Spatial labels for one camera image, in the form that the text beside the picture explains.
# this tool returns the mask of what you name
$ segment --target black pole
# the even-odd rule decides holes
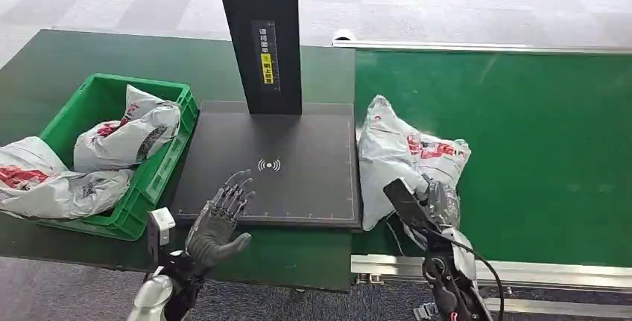
[[[298,0],[222,0],[251,114],[302,113]]]

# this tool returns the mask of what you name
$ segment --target label on stand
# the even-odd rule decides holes
[[[277,28],[274,21],[252,21],[255,52],[261,67],[262,89],[281,91],[279,78],[279,51],[277,50]]]

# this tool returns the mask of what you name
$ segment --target yellow warning label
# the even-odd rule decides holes
[[[261,53],[261,70],[263,71],[263,83],[274,84],[272,77],[272,56],[270,53]]]

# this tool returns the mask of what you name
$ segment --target white bag with red print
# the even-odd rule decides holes
[[[456,189],[470,154],[464,140],[439,139],[406,124],[388,100],[377,95],[369,104],[358,140],[362,228],[371,230],[394,211],[382,191],[388,183],[402,178],[412,189],[425,191],[428,183],[422,174],[427,174]]]
[[[180,127],[180,108],[133,86],[127,86],[122,120],[102,122],[77,138],[74,170],[93,172],[132,168],[164,144]]]
[[[111,209],[132,172],[69,171],[40,138],[0,147],[0,211],[18,217],[74,219]]]

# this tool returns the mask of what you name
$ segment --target green crate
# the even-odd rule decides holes
[[[37,223],[124,241],[135,241],[142,235],[147,225],[147,213],[156,206],[198,117],[198,106],[189,86],[94,74],[79,87],[39,137],[72,169],[77,137],[100,122],[119,120],[123,116],[127,84],[178,103],[181,117],[177,136],[138,166],[130,181],[130,189],[111,211],[78,220],[38,220]]]

